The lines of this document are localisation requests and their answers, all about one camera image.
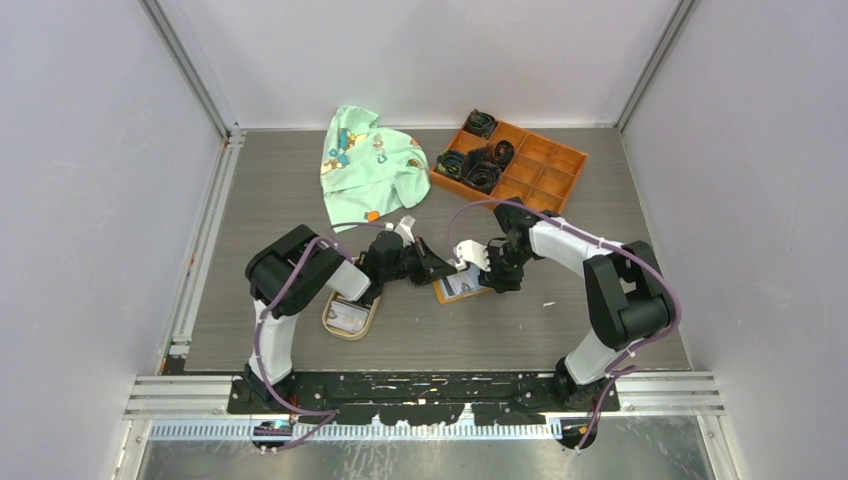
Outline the orange leather card holder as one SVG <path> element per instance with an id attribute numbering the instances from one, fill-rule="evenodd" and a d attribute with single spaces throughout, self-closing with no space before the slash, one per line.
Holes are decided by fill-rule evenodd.
<path id="1" fill-rule="evenodd" d="M 479 281 L 481 270 L 476 265 L 433 282 L 440 304 L 445 305 L 491 291 Z"/>

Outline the beige oval card tray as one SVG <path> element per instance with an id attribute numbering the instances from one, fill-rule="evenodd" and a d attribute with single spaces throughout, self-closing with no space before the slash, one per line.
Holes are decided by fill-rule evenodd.
<path id="1" fill-rule="evenodd" d="M 344 262 L 326 284 L 331 295 L 322 312 L 322 325 L 347 341 L 368 333 L 383 293 L 383 286 L 370 279 L 361 263 L 361 259 Z"/>

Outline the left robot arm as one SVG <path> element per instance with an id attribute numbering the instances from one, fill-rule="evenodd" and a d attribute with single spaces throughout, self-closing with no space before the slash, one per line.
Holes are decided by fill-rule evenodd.
<path id="1" fill-rule="evenodd" d="M 456 274 L 420 236 L 389 227 L 367 250 L 350 259 L 306 225 L 299 225 L 260 251 L 245 277 L 256 312 L 253 352 L 245 377 L 255 403 L 269 413 L 292 397 L 292 346 L 300 313 L 325 288 L 335 300 L 366 317 L 373 315 L 386 284 L 408 280 L 425 285 Z"/>

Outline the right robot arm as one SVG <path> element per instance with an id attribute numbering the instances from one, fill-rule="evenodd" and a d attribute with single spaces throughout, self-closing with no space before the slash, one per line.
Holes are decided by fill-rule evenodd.
<path id="1" fill-rule="evenodd" d="M 625 354 L 663 333 L 679 308 L 652 247 L 596 238 L 551 212 L 532 212 L 517 198 L 494 209 L 502 237 L 486 246 L 481 285 L 517 291 L 530 260 L 548 259 L 584 281 L 590 331 L 556 364 L 551 389 L 567 410 L 582 409 Z"/>

